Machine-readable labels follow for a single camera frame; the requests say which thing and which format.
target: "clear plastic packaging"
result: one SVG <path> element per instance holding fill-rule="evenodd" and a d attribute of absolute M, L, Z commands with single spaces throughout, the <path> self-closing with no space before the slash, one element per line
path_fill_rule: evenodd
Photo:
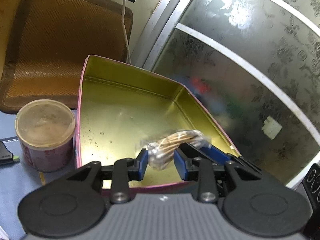
<path fill-rule="evenodd" d="M 190 143 L 197 149 L 211 147 L 211 138 L 198 130 L 185 130 L 173 133 L 160 140 L 146 144 L 149 166 L 163 170 L 173 159 L 173 152 L 181 143 Z"/>

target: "metal bolt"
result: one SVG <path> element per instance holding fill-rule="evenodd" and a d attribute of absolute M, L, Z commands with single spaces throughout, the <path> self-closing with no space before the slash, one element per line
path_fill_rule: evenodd
<path fill-rule="evenodd" d="M 216 195 L 213 194 L 212 192 L 204 192 L 204 193 L 201 193 L 200 198 L 202 201 L 211 202 L 216 199 Z"/>
<path fill-rule="evenodd" d="M 123 203 L 128 200 L 128 196 L 123 192 L 114 193 L 112 196 L 113 203 Z"/>

